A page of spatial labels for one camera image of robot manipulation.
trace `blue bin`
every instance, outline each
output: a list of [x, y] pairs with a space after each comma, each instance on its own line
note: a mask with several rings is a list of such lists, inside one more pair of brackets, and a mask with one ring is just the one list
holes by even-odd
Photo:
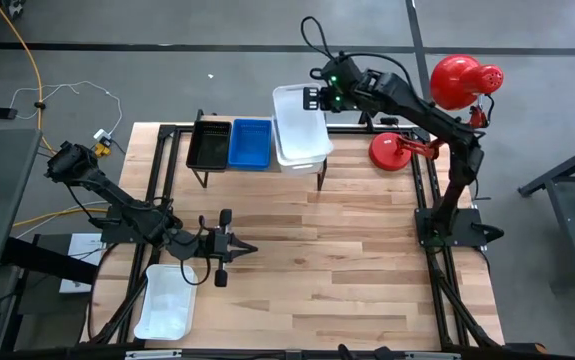
[[261, 171], [269, 167], [270, 157], [271, 121], [234, 120], [229, 142], [229, 166]]

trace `plastic tray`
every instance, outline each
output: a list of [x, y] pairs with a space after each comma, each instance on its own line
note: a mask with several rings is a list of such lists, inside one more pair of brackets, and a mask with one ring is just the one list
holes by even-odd
[[[196, 273], [184, 266], [189, 281]], [[187, 284], [178, 265], [152, 265], [147, 268], [147, 292], [134, 328], [139, 339], [179, 340], [189, 333], [194, 316], [196, 287]]]
[[229, 122], [195, 122], [187, 153], [187, 167], [225, 170], [227, 168], [230, 134], [231, 123]]
[[274, 143], [276, 146], [276, 160], [280, 165], [280, 171], [289, 175], [305, 175], [318, 173], [323, 167], [327, 155], [321, 155], [308, 159], [290, 160], [283, 155], [280, 145], [280, 134], [276, 131], [276, 119], [272, 119], [274, 129]]
[[236, 119], [229, 144], [229, 166], [265, 170], [271, 159], [271, 121]]
[[303, 109], [303, 89], [319, 88], [318, 84], [280, 86], [274, 89], [276, 127], [281, 149], [290, 160], [327, 155], [334, 149], [329, 141], [325, 114], [320, 110]]

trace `red lamp base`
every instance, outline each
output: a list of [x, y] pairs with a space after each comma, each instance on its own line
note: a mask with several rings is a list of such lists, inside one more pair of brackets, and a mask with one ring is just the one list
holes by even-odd
[[369, 158], [378, 168], [396, 171], [404, 168], [411, 160], [411, 151], [398, 146], [400, 135], [394, 133], [380, 134], [369, 145]]

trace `white paper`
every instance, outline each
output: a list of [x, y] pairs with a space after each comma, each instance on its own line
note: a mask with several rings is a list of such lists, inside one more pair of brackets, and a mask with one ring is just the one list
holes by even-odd
[[[71, 234], [71, 243], [69, 244], [68, 255], [75, 255], [73, 258], [80, 259], [84, 262], [98, 265], [102, 251], [92, 251], [104, 248], [100, 241], [101, 234]], [[60, 281], [60, 293], [85, 293], [91, 291], [91, 285], [83, 284], [71, 280]]]

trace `black bin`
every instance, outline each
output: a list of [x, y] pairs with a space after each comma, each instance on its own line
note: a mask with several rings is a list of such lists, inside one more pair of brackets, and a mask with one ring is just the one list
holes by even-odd
[[225, 170], [229, 154], [231, 123], [197, 121], [189, 143], [187, 167], [202, 170]]

